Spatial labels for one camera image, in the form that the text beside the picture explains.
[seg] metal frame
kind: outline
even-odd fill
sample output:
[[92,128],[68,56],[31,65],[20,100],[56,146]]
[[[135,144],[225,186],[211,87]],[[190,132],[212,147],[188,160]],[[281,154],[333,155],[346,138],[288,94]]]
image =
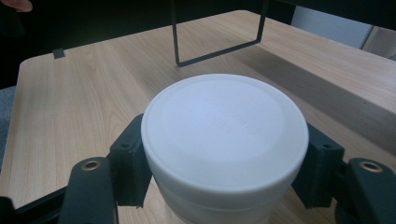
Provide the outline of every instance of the metal frame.
[[179,67],[183,67],[186,65],[190,65],[193,63],[198,63],[210,58],[214,58],[217,56],[220,56],[222,54],[226,54],[238,49],[243,49],[255,44],[258,44],[262,41],[262,31],[264,28],[264,22],[265,22],[265,16],[267,13],[267,9],[268,9],[268,4],[269,4],[269,0],[263,0],[262,1],[262,13],[260,16],[260,23],[259,23],[259,30],[257,32],[257,37],[255,40],[252,40],[250,42],[244,43],[244,44],[240,44],[240,45],[236,45],[227,49],[221,49],[219,51],[215,51],[212,53],[208,53],[206,55],[197,57],[197,58],[193,58],[193,59],[189,59],[187,61],[181,62],[179,57],[178,57],[178,43],[177,43],[177,9],[176,9],[176,5],[175,5],[175,1],[176,0],[171,0],[171,15],[172,15],[172,29],[173,29],[173,37],[174,37],[174,46],[175,46],[175,59],[176,59],[176,64]]

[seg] table surface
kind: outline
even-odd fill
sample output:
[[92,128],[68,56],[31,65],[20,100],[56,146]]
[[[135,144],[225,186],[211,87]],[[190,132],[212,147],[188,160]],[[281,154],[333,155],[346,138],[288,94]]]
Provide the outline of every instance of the table surface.
[[[255,39],[259,16],[235,11],[178,26],[186,60]],[[127,35],[21,64],[0,195],[20,207],[67,185],[74,164],[106,156],[150,100],[187,77],[254,77],[285,92],[307,121],[346,148],[396,170],[396,63],[267,19],[260,44],[201,63],[175,64],[171,27]],[[151,181],[144,209],[120,223],[164,223]],[[290,189],[270,223],[335,223],[333,206],[305,210]]]

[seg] dark background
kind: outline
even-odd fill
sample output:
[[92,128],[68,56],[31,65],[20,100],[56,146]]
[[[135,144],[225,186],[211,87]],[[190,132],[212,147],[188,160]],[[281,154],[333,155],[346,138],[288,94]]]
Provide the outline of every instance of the dark background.
[[[262,0],[177,0],[177,22],[237,9],[260,13]],[[0,89],[17,83],[22,61],[109,38],[171,24],[169,0],[32,0],[34,9],[18,13],[22,37],[0,35]],[[271,2],[268,17],[290,23],[295,6]]]

